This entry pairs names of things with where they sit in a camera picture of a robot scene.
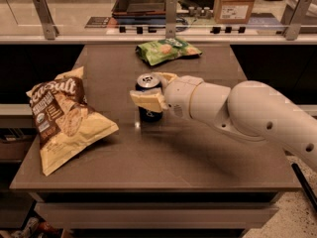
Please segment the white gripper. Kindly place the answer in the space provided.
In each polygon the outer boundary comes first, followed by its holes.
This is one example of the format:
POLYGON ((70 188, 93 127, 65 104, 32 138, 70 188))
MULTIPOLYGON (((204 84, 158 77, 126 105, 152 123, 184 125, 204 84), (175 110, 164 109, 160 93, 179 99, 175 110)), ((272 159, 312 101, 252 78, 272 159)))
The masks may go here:
POLYGON ((168 84, 164 94, 160 88, 145 91, 131 90, 130 96, 133 102, 141 108, 156 113, 161 113, 168 107, 172 115, 190 119, 191 96, 203 79, 189 75, 177 77, 175 73, 169 72, 156 72, 156 76, 162 84, 168 84))

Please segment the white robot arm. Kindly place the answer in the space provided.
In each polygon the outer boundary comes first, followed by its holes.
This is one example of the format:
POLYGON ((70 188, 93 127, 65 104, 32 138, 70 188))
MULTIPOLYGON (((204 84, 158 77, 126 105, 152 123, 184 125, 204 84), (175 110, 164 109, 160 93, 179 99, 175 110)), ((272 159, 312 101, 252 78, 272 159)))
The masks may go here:
POLYGON ((141 108, 199 121, 245 142, 275 142, 317 169, 317 120, 262 82, 230 88, 200 77, 153 72, 138 77, 130 96, 141 108))

